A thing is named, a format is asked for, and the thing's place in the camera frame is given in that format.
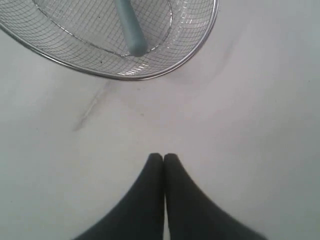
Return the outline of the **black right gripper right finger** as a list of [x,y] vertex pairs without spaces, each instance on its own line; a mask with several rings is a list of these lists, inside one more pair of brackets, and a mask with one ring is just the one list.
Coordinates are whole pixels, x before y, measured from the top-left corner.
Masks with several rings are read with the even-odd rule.
[[164,156],[165,198],[172,240],[264,240],[233,218],[194,183],[179,157]]

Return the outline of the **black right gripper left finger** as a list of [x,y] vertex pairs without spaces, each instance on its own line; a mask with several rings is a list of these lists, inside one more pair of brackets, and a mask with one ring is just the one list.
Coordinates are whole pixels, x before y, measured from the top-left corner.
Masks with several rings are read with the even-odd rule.
[[164,221],[164,160],[159,153],[151,153],[125,196],[76,239],[162,240]]

